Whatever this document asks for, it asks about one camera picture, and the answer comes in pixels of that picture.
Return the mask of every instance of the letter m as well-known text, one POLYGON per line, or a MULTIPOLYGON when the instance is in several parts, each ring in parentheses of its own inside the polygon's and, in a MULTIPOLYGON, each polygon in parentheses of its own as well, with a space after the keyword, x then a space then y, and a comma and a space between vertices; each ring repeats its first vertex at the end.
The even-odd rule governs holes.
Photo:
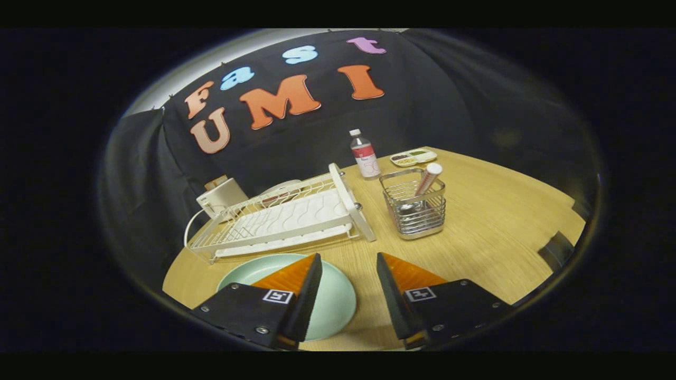
POLYGON ((283 119, 287 113, 287 103, 291 103, 289 113, 300 115, 318 109, 322 104, 312 98, 305 86, 305 75, 295 75, 282 80, 273 95, 263 89, 254 89, 240 96, 239 100, 249 106, 253 123, 251 129, 261 129, 272 124, 272 118, 265 111, 270 112, 278 119, 283 119))

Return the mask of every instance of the metal wire basket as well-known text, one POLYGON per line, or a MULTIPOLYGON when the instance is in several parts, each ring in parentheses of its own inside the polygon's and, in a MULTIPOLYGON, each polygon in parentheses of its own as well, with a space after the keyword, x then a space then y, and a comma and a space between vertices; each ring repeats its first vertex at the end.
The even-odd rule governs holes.
POLYGON ((380 177, 389 215, 402 239, 418 239, 443 230, 445 184, 435 179, 425 193, 416 196, 424 173, 420 168, 411 168, 380 177))

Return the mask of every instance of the bottle cap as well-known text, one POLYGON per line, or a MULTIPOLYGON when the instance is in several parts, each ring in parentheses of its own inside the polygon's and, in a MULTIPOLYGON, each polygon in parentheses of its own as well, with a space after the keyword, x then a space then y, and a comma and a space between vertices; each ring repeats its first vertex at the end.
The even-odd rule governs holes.
POLYGON ((426 169, 427 169, 427 172, 428 172, 429 174, 437 175, 437 176, 438 176, 439 174, 441 174, 441 171, 443 170, 443 168, 441 167, 441 165, 436 164, 436 163, 434 163, 434 162, 431 163, 431 164, 429 164, 429 165, 427 165, 426 169))

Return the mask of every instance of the dish rack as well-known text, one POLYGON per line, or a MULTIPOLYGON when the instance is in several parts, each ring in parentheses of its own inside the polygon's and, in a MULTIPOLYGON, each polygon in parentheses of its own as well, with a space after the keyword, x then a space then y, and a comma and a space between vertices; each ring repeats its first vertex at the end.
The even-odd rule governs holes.
POLYGON ((376 239, 336 164, 329 172, 225 208, 183 245, 209 264, 220 257, 275 250, 347 234, 376 239))

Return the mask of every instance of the table surface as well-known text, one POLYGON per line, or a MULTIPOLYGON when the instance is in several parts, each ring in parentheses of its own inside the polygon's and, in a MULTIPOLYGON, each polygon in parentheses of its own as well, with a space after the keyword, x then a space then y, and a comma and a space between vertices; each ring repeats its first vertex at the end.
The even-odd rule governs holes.
MULTIPOLYGON (((552 270, 537 254, 560 231, 574 245, 585 221, 573 211, 573 199, 513 170, 468 156, 425 147, 443 166, 446 217, 440 233, 403 240, 385 205, 378 180, 365 180, 356 165, 341 168, 377 240, 345 235, 297 247, 219 258, 209 265, 188 249, 174 260, 163 291, 188 308, 215 294, 223 277, 254 258, 277 253, 319 253, 354 286, 357 308, 338 334, 303 342, 301 350, 396 350, 403 347, 392 328, 376 272, 376 254, 385 252, 455 281, 470 279, 513 304, 540 285, 552 270)), ((383 174, 403 170, 378 159, 383 174)))

